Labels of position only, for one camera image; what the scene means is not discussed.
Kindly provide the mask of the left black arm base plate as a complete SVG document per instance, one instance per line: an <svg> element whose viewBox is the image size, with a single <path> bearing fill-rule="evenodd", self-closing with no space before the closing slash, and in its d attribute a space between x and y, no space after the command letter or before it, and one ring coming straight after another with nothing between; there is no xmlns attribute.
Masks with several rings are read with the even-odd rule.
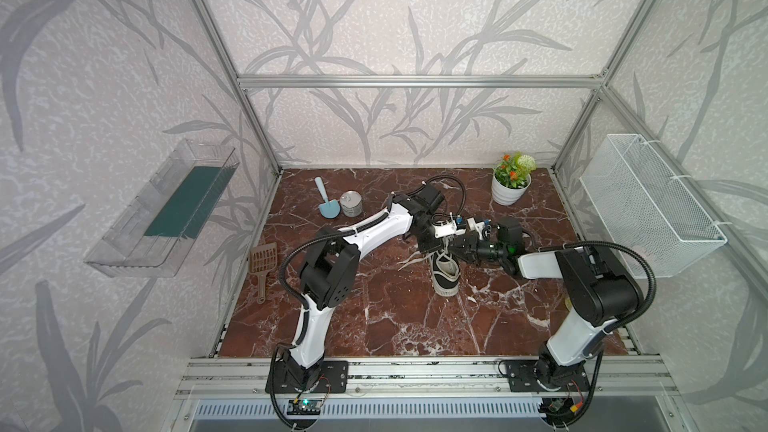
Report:
<svg viewBox="0 0 768 432"><path fill-rule="evenodd" d="M288 394L299 392L340 394L347 389L348 361L321 360L309 368L278 360L270 366L267 393Z"/></svg>

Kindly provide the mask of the black white canvas sneaker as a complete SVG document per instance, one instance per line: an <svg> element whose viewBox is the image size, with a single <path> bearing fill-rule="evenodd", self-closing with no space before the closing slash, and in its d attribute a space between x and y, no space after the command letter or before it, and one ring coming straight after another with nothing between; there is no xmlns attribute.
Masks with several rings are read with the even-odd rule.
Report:
<svg viewBox="0 0 768 432"><path fill-rule="evenodd" d="M453 297L459 290L460 267L448 253L436 253L430 259L434 291L441 297Z"/></svg>

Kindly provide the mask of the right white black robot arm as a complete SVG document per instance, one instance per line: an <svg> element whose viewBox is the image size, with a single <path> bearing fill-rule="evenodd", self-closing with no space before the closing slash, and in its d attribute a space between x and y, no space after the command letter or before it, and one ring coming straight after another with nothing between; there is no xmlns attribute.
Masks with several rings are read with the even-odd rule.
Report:
<svg viewBox="0 0 768 432"><path fill-rule="evenodd" d="M608 241L525 247L515 219L490 226L466 226L445 241L447 252L467 263L493 263L511 276L562 281L571 309L558 330L540 348L530 373L545 390L573 381L584 364L603 351L617 328L650 308L657 280L650 263L632 248Z"/></svg>

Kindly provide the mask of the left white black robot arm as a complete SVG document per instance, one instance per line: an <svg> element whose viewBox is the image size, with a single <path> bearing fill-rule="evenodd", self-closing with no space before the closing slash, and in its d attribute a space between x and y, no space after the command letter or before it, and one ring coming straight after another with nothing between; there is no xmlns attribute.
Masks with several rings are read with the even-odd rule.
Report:
<svg viewBox="0 0 768 432"><path fill-rule="evenodd" d="M359 263L369 253L396 236L413 236L419 252L429 261L433 288L443 297L458 292L460 267L448 252L455 233L437 232L442 225L453 227L460 213L440 213L444 195L433 186L448 180L461 190L458 211L466 203L466 187L453 176L440 174L405 193L392 193L383 209L354 225L325 227L316 237L288 254L278 270L281 286L301 305L294 338L279 344L273 353L298 387L314 384L321 375L325 340L335 307L352 290Z"/></svg>

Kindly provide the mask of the white shoelace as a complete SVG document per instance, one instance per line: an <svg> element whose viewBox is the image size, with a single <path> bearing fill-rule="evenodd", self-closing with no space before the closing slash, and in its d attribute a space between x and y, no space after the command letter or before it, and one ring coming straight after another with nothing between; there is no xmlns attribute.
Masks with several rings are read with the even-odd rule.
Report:
<svg viewBox="0 0 768 432"><path fill-rule="evenodd" d="M435 252L422 253L419 251L411 254L407 259L398 263L398 270L403 270L410 266L425 266L428 270L432 268Z"/></svg>

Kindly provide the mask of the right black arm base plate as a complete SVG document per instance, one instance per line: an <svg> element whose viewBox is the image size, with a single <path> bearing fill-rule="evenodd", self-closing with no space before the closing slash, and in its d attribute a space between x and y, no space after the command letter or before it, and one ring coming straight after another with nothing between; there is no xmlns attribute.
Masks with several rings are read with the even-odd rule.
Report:
<svg viewBox="0 0 768 432"><path fill-rule="evenodd" d="M497 371L511 392L586 392L590 387L583 362L560 366L545 359L507 359L497 363Z"/></svg>

